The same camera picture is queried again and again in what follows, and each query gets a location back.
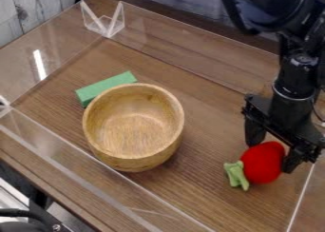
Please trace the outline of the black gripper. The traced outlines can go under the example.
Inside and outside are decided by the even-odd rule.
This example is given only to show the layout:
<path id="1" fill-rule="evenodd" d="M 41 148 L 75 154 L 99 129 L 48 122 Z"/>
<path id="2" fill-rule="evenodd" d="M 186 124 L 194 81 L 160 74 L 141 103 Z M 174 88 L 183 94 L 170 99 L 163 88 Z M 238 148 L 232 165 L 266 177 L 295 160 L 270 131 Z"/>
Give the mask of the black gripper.
<path id="1" fill-rule="evenodd" d="M 271 96 L 244 95 L 244 142 L 248 146 L 274 135 L 290 147 L 282 161 L 282 172 L 290 174 L 303 162 L 315 162 L 325 146 L 321 132 L 311 121 L 318 95 L 315 70 L 318 58 L 307 53 L 291 53 L 281 62 L 271 83 Z"/>

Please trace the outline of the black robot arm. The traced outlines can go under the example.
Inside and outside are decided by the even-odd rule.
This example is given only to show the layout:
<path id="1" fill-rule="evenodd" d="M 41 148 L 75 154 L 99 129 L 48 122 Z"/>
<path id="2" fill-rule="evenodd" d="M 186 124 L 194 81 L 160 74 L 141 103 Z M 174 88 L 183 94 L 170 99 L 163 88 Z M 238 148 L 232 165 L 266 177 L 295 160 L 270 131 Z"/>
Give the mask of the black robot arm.
<path id="1" fill-rule="evenodd" d="M 246 35 L 273 32 L 279 39 L 279 72 L 271 96 L 244 96 L 244 141 L 252 146 L 271 134 L 287 146 L 282 171 L 315 162 L 325 136 L 313 125 L 325 91 L 325 0 L 220 0 Z"/>

